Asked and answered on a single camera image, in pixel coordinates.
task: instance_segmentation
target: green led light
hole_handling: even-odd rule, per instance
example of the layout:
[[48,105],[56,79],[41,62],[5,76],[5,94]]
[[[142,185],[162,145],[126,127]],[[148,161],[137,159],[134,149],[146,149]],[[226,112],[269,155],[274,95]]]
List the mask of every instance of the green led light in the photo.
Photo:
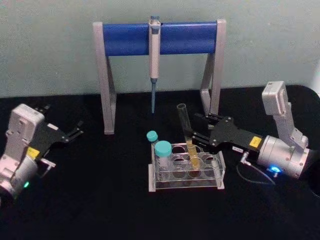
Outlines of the green led light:
[[24,184],[24,188],[27,188],[29,186],[29,182],[27,181],[25,184]]

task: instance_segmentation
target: blue led light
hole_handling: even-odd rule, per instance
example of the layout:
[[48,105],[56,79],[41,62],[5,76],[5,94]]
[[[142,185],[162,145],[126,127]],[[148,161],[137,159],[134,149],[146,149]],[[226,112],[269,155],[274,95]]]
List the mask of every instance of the blue led light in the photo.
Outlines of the blue led light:
[[281,172],[280,168],[278,168],[277,166],[271,166],[270,170],[272,172],[275,172],[275,173],[280,173]]

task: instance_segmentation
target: test tube rack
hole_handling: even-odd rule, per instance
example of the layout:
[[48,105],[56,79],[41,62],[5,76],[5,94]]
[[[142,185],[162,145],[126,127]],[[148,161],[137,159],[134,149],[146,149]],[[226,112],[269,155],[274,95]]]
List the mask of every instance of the test tube rack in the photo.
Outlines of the test tube rack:
[[172,154],[166,167],[160,167],[154,146],[151,145],[151,161],[148,166],[149,192],[160,189],[216,187],[224,189],[226,165],[221,152],[216,155],[195,146],[199,166],[194,168],[186,143],[172,144]]

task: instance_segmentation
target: yellow label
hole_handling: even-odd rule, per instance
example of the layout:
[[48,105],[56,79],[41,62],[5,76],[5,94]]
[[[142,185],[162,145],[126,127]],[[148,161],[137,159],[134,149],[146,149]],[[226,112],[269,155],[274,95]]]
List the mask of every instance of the yellow label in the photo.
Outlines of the yellow label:
[[39,153],[40,152],[37,149],[34,149],[32,147],[28,147],[28,150],[26,151],[26,154],[33,159],[36,159]]
[[254,136],[249,145],[251,147],[257,148],[259,146],[261,140],[262,139],[260,137]]

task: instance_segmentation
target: blue roller bar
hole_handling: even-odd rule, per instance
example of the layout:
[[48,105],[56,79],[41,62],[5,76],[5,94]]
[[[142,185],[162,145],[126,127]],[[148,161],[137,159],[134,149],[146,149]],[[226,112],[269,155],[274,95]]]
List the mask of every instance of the blue roller bar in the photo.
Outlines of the blue roller bar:
[[[104,24],[105,53],[108,56],[149,54],[149,25]],[[163,23],[160,54],[213,53],[216,46],[217,22]]]

